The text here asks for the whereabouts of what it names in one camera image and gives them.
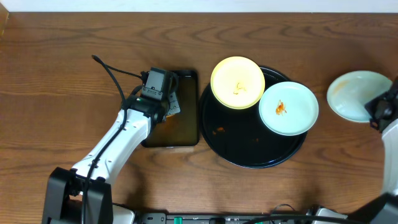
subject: green component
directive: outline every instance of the green component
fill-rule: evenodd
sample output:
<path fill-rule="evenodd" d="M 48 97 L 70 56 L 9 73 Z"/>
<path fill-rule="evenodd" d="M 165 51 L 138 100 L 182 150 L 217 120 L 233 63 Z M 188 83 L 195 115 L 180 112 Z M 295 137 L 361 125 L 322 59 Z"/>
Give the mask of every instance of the green component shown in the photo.
<path fill-rule="evenodd" d="M 182 224 L 182 217 L 175 217 L 174 224 Z"/>

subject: black round tray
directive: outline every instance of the black round tray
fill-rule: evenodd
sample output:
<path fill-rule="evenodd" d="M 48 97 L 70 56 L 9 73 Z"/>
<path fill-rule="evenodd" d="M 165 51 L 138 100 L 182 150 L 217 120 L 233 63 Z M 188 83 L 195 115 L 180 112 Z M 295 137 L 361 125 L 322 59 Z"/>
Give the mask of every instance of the black round tray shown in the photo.
<path fill-rule="evenodd" d="M 290 81 L 278 71 L 260 68 L 266 89 Z M 210 84 L 201 95 L 199 112 L 200 131 L 207 144 L 222 158 L 242 167 L 276 166 L 297 152 L 307 135 L 307 132 L 297 136 L 274 133 L 261 121 L 259 102 L 243 110 L 228 108 L 214 97 Z"/>

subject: white plate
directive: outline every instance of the white plate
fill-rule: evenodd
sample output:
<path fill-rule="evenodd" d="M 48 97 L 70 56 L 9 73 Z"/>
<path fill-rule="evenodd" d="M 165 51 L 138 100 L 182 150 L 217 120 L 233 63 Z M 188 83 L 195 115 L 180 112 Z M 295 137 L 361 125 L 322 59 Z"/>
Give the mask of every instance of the white plate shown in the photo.
<path fill-rule="evenodd" d="M 277 115 L 279 100 L 286 112 Z M 273 132 L 293 136 L 308 131 L 318 118 L 319 106 L 307 87 L 295 82 L 277 83 L 263 94 L 259 105 L 262 122 Z"/>
<path fill-rule="evenodd" d="M 344 119 L 367 123 L 371 117 L 365 104 L 390 89 L 391 85 L 391 80 L 376 72 L 349 72 L 329 86 L 328 103 Z"/>

